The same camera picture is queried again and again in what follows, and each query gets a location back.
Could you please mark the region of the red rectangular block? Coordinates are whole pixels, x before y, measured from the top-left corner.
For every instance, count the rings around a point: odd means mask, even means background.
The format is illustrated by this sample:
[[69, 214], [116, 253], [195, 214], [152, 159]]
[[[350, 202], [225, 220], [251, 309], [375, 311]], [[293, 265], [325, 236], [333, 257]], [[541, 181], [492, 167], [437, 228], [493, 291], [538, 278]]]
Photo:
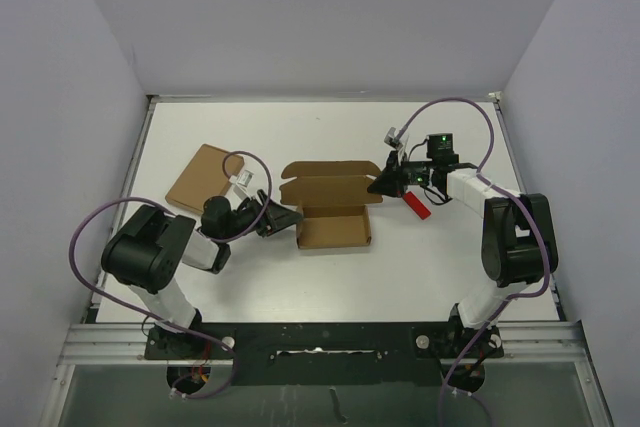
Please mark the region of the red rectangular block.
[[426, 220], [431, 216], [431, 211], [413, 192], [405, 193], [403, 200], [421, 220]]

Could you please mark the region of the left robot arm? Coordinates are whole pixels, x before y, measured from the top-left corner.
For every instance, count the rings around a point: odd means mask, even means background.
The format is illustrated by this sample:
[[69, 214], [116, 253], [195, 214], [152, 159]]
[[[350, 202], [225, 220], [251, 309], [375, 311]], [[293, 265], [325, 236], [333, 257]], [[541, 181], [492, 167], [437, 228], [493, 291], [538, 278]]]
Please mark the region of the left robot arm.
[[231, 256], [232, 241], [251, 232], [270, 237], [300, 224], [303, 214], [259, 190], [237, 207], [224, 196], [209, 198], [200, 221], [196, 226], [189, 217], [143, 205], [113, 235], [101, 256], [102, 270], [138, 295], [159, 337], [182, 358], [196, 355], [205, 340], [201, 314], [175, 280], [179, 265], [218, 274]]

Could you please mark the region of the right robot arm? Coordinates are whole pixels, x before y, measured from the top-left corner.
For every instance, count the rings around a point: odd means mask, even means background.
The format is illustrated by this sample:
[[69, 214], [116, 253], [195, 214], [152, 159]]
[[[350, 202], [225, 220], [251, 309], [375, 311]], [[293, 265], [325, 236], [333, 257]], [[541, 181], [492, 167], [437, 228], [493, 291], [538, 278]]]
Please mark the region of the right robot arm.
[[471, 163], [459, 161], [451, 133], [425, 138], [424, 161], [412, 161], [391, 129], [391, 147], [384, 169], [368, 191], [400, 198], [411, 186], [437, 194], [442, 202], [457, 201], [482, 219], [481, 263], [485, 280], [454, 307], [460, 321], [444, 332], [446, 347], [464, 356], [481, 341], [478, 329], [493, 324], [507, 301], [524, 297], [528, 286], [545, 290], [558, 266], [558, 252], [549, 201], [490, 182]]

